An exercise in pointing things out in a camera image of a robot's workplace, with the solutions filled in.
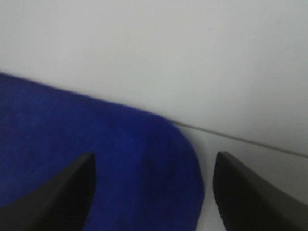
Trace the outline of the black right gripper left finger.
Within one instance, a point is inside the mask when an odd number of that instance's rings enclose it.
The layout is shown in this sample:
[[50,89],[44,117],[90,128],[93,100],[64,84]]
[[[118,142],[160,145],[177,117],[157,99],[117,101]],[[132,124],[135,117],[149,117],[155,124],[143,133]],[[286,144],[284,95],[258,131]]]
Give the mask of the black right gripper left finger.
[[34,191],[2,207],[0,229],[81,231],[95,190],[95,155],[85,153]]

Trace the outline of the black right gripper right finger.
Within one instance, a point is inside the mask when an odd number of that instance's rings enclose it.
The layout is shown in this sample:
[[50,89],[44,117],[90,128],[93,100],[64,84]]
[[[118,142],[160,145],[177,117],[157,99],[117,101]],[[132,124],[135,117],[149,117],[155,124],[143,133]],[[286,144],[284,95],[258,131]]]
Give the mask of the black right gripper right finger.
[[212,188],[228,231],[306,231],[307,204],[264,180],[228,152],[218,152]]

